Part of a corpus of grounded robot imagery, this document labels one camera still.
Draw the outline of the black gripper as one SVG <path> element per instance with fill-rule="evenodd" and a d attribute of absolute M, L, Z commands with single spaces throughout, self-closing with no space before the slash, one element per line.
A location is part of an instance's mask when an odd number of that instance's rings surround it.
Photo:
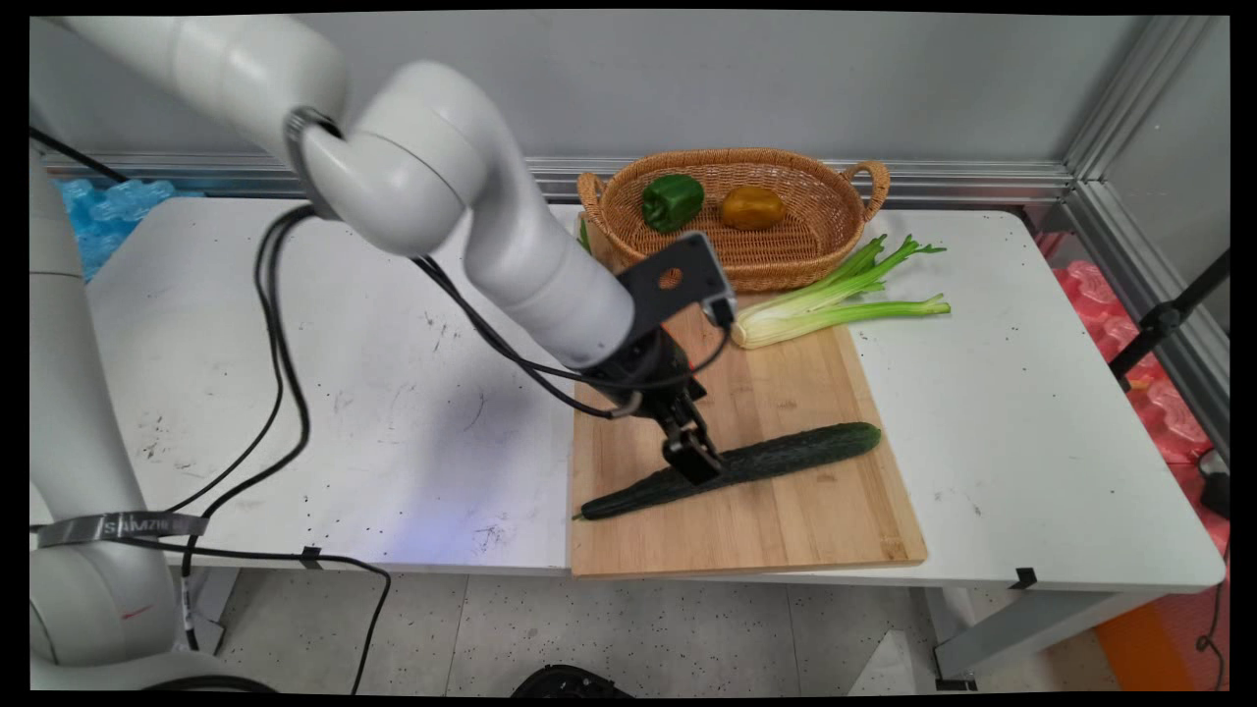
<path fill-rule="evenodd" d="M 688 483 L 700 486 L 727 474 L 727 462 L 696 405 L 708 398 L 708 390 L 696 382 L 688 353 L 665 328 L 625 345 L 588 369 L 587 377 L 617 408 L 628 406 L 634 392 L 640 392 L 631 415 L 660 421 L 666 435 L 662 457 Z"/>

